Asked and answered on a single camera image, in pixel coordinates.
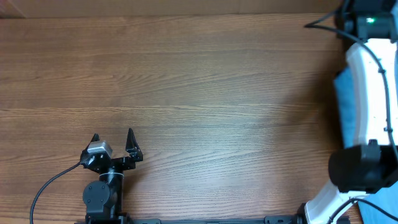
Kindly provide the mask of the light blue denim jeans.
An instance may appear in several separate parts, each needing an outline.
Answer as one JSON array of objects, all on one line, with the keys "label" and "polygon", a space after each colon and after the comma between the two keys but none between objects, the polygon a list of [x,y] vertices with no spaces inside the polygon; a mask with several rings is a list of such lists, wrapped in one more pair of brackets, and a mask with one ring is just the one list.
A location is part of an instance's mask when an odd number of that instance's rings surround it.
[{"label": "light blue denim jeans", "polygon": [[[337,98],[343,147],[348,148],[353,146],[356,118],[353,77],[350,69],[345,68],[338,72],[333,84]],[[381,189],[376,194],[371,194],[366,200],[381,207],[387,213],[397,216],[397,184]],[[364,224],[397,223],[366,203],[359,202],[358,206]]]}]

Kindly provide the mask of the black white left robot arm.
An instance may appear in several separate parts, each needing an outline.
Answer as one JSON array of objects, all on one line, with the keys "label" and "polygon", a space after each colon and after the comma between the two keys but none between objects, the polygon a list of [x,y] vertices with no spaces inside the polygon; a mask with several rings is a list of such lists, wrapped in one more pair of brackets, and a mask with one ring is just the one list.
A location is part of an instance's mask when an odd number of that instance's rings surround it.
[{"label": "black white left robot arm", "polygon": [[94,134],[82,151],[80,164],[99,175],[84,189],[82,199],[86,205],[85,223],[132,223],[123,211],[124,171],[136,168],[130,156],[112,158],[111,146]]}]

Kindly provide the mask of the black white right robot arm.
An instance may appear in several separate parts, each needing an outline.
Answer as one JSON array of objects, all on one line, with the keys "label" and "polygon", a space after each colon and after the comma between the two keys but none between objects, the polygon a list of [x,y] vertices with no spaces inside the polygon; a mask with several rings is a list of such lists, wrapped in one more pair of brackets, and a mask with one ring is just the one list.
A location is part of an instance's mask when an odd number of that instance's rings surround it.
[{"label": "black white right robot arm", "polygon": [[397,182],[397,2],[343,1],[331,15],[348,64],[336,79],[346,146],[313,200],[264,223],[348,223],[345,211]]}]

